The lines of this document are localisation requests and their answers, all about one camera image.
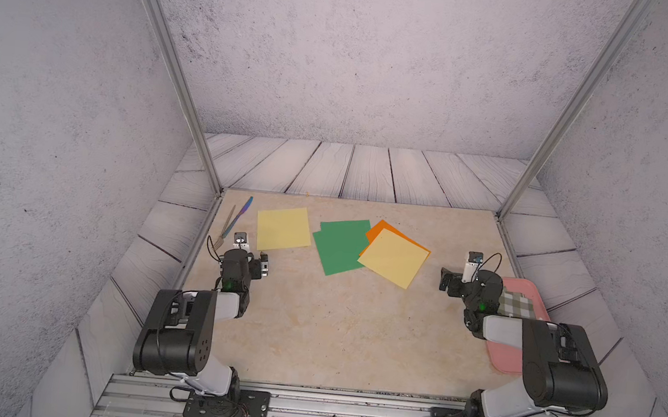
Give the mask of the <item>yellow paper sheet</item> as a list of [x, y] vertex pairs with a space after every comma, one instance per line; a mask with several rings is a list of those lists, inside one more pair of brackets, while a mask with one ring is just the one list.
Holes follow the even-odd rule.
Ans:
[[401, 289], [408, 289], [430, 251], [390, 230], [381, 231], [358, 262]]
[[260, 211], [257, 215], [257, 249], [268, 251], [310, 246], [307, 212], [307, 208]]

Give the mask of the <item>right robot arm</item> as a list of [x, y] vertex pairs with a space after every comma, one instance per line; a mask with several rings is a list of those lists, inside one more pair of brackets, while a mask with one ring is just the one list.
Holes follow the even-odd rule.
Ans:
[[442, 269], [440, 276], [439, 289], [462, 299], [464, 323], [474, 337], [522, 353], [519, 379], [473, 392], [462, 412], [447, 417], [528, 417], [549, 408], [587, 415], [604, 409], [608, 387], [584, 328], [500, 314], [504, 283], [495, 272], [481, 269], [468, 278]]

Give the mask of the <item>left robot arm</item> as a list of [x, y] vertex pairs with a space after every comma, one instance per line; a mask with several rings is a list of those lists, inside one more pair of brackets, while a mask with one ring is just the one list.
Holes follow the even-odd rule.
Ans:
[[137, 371], [169, 375], [209, 397], [237, 400], [239, 376], [213, 356], [214, 324], [243, 317], [251, 284], [267, 276], [269, 258], [246, 249], [222, 255], [215, 289], [159, 290], [132, 351]]

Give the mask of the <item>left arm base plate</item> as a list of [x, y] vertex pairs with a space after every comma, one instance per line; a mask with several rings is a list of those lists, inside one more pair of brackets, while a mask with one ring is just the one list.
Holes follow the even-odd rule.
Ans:
[[225, 396], [189, 393], [183, 409], [183, 417], [268, 417], [271, 393], [230, 391]]

